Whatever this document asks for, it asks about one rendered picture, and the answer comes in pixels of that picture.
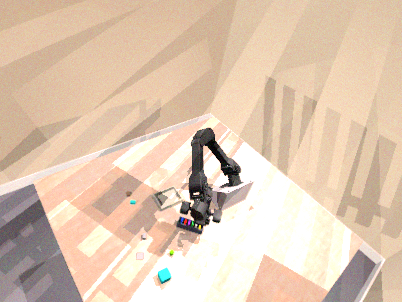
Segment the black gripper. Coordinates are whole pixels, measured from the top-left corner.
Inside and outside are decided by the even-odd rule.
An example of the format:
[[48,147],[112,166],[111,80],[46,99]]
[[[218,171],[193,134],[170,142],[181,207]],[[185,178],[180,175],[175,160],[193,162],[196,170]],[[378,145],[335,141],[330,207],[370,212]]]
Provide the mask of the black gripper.
[[[191,211],[190,205],[191,205],[191,202],[183,201],[179,213],[182,215],[188,215],[188,212]],[[209,219],[212,216],[213,217],[212,222],[216,223],[216,224],[220,224],[221,219],[222,219],[222,211],[214,209],[214,213],[213,213],[213,212],[211,212],[211,209],[209,209],[209,207],[210,207],[210,205],[208,206],[208,209],[207,209],[209,211],[209,215],[208,215]]]

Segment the cyan cube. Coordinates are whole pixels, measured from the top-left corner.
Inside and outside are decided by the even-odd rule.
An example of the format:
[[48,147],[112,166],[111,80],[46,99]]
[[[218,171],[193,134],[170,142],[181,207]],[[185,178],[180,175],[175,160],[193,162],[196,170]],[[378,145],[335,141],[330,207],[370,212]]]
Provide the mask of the cyan cube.
[[171,275],[168,267],[160,270],[158,272],[158,277],[159,277],[159,280],[161,281],[161,284],[164,284],[165,282],[172,280],[172,275]]

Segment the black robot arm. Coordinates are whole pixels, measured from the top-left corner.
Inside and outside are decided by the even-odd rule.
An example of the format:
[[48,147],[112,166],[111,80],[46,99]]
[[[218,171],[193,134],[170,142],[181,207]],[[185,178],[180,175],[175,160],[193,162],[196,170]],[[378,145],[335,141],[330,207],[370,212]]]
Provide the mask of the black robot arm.
[[[214,156],[221,163],[224,176],[228,175],[228,187],[239,186],[241,182],[239,173],[241,167],[232,158],[229,158],[215,140],[215,133],[212,128],[198,130],[191,141],[192,146],[192,173],[189,177],[189,196],[190,201],[194,201],[190,216],[194,219],[195,225],[209,226],[208,206],[212,200],[213,188],[208,186],[207,177],[204,174],[204,152],[203,146],[207,146]],[[200,193],[199,193],[200,192]],[[199,193],[194,195],[194,193]]]

